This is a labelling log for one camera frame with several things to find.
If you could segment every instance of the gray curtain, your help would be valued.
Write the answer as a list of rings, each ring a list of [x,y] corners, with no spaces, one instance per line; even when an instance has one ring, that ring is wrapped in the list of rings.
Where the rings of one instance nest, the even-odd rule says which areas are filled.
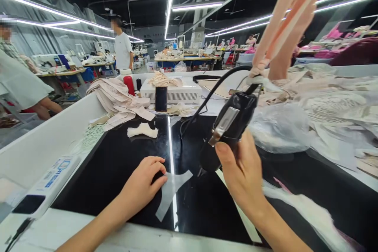
[[[85,9],[87,13],[91,13],[92,16],[82,12],[76,4],[71,4],[67,0],[36,0],[48,6],[54,6],[66,13],[75,15],[85,20],[96,21],[99,25],[110,27],[109,21],[104,18],[93,14],[90,9]],[[0,0],[0,13],[6,15],[13,15],[17,18],[27,19],[35,22],[59,22],[67,21],[67,18],[63,18],[58,15],[44,12],[21,3],[17,3],[11,0]],[[63,28],[70,28],[74,30],[80,30],[90,33],[98,33],[106,36],[113,36],[111,33],[94,28],[86,24],[75,24],[71,26],[64,26]],[[30,26],[25,24],[17,24],[13,29],[12,42],[15,44],[21,54],[27,56],[37,54],[66,54],[68,50],[78,51],[75,44],[81,44],[86,53],[95,51],[95,41],[107,41],[109,45],[114,46],[113,40],[100,39],[90,37],[87,35],[80,35],[75,33],[69,33],[66,31],[46,29],[36,26]]]

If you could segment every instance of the white t-shirt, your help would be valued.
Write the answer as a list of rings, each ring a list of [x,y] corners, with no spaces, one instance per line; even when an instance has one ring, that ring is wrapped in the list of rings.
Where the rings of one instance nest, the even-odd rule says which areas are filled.
[[[123,32],[115,37],[115,58],[117,69],[124,70],[130,67],[130,52],[133,52],[129,37]]]

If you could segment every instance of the black cylinder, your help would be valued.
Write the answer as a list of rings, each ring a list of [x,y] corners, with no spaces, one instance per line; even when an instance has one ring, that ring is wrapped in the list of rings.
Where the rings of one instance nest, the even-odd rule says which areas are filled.
[[[141,87],[142,87],[142,81],[141,79],[137,79],[137,90],[140,91]]]

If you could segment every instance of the label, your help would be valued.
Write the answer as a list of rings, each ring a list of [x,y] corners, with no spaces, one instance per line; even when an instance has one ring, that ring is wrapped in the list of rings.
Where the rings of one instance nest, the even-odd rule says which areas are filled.
[[[50,170],[45,174],[43,179],[36,185],[35,189],[45,194],[50,191],[59,180],[60,176],[64,174],[65,169],[70,165],[71,157],[59,158]]]

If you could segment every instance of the right hand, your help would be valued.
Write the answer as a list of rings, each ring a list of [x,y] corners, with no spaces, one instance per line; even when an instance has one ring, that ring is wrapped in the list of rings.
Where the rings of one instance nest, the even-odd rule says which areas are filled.
[[[223,167],[223,176],[228,190],[244,211],[264,203],[262,191],[261,159],[255,141],[247,129],[238,144],[238,160],[231,148],[223,142],[215,144],[215,151]]]

